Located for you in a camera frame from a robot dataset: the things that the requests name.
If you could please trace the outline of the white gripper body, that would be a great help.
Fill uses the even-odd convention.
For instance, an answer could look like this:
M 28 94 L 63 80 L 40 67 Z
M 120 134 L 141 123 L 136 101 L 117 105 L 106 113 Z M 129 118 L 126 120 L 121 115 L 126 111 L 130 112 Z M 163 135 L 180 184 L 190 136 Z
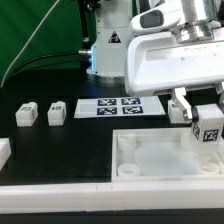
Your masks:
M 218 21 L 183 23 L 178 10 L 154 8 L 132 18 L 126 45 L 129 95 L 161 95 L 224 81 L 224 27 Z

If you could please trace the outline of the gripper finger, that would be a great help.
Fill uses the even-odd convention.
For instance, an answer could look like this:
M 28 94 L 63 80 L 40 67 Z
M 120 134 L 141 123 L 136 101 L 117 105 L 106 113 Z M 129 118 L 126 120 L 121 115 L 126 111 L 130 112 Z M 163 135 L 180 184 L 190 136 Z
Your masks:
M 193 120 L 192 108 L 185 99 L 186 89 L 184 87 L 175 88 L 172 90 L 172 101 L 182 111 L 183 119 L 186 123 L 191 123 Z
M 224 81 L 216 84 L 216 93 L 220 96 L 218 106 L 224 114 Z

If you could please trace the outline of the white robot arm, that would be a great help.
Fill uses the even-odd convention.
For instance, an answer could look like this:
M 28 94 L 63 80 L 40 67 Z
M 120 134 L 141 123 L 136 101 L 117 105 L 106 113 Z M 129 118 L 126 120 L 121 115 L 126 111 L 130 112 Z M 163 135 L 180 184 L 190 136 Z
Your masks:
M 224 91 L 223 0 L 87 0 L 96 4 L 96 41 L 87 77 L 124 82 L 130 96 L 170 94 L 194 119 L 188 91 Z

